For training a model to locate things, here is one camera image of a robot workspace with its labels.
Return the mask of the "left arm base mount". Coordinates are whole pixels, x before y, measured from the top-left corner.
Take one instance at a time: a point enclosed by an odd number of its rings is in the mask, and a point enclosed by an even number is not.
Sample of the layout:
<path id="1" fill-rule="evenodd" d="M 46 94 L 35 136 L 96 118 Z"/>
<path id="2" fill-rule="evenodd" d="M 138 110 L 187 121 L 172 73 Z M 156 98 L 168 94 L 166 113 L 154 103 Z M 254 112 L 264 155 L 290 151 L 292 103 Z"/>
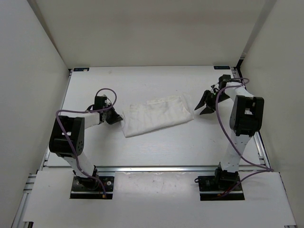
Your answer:
<path id="1" fill-rule="evenodd" d="M 70 191 L 71 199 L 89 199 L 89 200 L 111 200 L 114 191 L 114 176 L 100 176 L 99 180 L 103 183 L 105 194 L 100 182 L 90 179 L 74 176 Z"/>

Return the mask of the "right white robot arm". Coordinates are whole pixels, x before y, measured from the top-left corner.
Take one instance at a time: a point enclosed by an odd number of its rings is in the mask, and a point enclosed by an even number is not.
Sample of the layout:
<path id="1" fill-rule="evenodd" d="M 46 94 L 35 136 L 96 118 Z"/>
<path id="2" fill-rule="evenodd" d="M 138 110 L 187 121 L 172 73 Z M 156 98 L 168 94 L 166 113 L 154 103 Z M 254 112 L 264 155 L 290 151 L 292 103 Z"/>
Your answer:
<path id="1" fill-rule="evenodd" d="M 245 84 L 248 81 L 223 74 L 218 83 L 211 86 L 211 90 L 204 91 L 194 109 L 204 107 L 200 112 L 201 115 L 216 113 L 220 127 L 229 141 L 227 151 L 219 162 L 216 176 L 213 178 L 213 184 L 219 190 L 226 189 L 231 183 L 230 178 L 238 176 L 241 160 L 253 165 L 243 157 L 243 153 L 247 143 L 261 129 L 265 101 L 262 97 L 254 96 L 246 90 Z M 220 102 L 228 99 L 233 101 L 229 119 L 231 134 L 228 134 L 223 126 L 218 106 Z"/>

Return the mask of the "white skirt cloth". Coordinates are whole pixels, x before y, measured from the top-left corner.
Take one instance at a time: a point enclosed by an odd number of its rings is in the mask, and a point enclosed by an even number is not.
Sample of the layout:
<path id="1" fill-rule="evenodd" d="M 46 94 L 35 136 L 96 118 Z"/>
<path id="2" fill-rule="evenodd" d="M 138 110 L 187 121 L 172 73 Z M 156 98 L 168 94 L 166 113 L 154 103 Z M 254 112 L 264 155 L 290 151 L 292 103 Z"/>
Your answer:
<path id="1" fill-rule="evenodd" d="M 122 112 L 122 131 L 129 138 L 189 122 L 194 119 L 192 107 L 187 93 L 131 104 Z"/>

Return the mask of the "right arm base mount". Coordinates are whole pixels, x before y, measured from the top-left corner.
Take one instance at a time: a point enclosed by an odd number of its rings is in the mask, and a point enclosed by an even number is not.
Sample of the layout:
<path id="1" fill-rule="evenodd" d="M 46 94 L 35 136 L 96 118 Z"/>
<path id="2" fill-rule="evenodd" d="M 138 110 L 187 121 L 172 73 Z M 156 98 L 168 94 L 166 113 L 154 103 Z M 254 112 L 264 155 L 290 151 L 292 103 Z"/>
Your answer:
<path id="1" fill-rule="evenodd" d="M 199 185 L 200 201 L 245 200 L 238 172 L 216 169 L 214 175 L 198 176 L 194 182 Z"/>

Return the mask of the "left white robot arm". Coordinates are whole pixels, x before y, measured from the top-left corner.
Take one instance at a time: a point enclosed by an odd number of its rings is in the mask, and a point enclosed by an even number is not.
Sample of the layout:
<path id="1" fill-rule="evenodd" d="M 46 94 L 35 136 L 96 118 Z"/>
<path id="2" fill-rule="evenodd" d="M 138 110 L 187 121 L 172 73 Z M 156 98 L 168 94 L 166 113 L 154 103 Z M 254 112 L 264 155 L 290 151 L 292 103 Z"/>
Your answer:
<path id="1" fill-rule="evenodd" d="M 84 186 L 95 190 L 100 179 L 97 177 L 96 167 L 83 152 L 85 129 L 104 122 L 112 125 L 122 120 L 107 96 L 96 96 L 94 104 L 78 116 L 58 115 L 55 118 L 49 150 L 67 161 L 77 177 L 84 178 Z"/>

